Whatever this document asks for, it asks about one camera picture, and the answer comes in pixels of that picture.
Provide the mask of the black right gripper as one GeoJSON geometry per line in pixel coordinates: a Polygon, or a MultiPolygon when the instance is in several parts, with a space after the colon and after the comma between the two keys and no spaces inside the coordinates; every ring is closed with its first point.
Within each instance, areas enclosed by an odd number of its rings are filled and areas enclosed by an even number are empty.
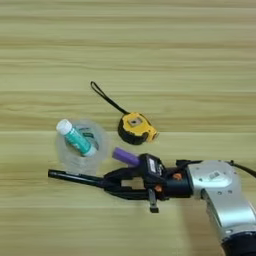
{"type": "Polygon", "coordinates": [[[162,164],[155,167],[155,171],[149,169],[143,174],[145,189],[133,189],[121,187],[124,180],[132,180],[141,177],[141,171],[137,167],[119,168],[104,175],[106,186],[104,191],[125,200],[147,200],[150,203],[150,212],[158,213],[157,201],[166,201],[170,198],[189,198],[192,196],[192,185],[187,171],[187,163],[181,163],[176,167],[166,168],[162,164]]]}

